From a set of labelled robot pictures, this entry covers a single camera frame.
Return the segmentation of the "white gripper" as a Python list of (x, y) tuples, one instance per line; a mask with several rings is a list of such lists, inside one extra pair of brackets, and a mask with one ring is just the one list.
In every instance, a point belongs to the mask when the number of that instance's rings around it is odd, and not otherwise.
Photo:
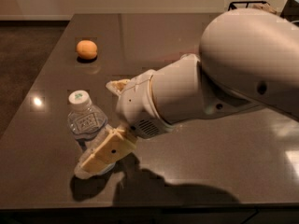
[[(130, 81), (111, 80), (106, 84), (112, 94), (119, 96), (116, 113), (121, 123), (144, 139), (170, 133), (174, 129), (160, 116), (153, 102), (151, 82), (154, 73), (154, 70), (149, 70)], [(136, 149), (136, 136), (123, 126), (113, 128), (107, 125), (87, 143), (87, 149), (74, 170), (75, 177), (89, 179), (112, 170), (117, 161)]]

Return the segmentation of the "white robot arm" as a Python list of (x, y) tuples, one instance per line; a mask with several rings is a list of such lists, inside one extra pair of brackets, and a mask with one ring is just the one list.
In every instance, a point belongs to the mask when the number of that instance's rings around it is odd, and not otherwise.
[(74, 170), (109, 172), (140, 138), (171, 132), (190, 119), (218, 119), (268, 107), (299, 119), (299, 27), (254, 8), (221, 14), (203, 32), (197, 54), (132, 79), (110, 81), (117, 128), (102, 128)]

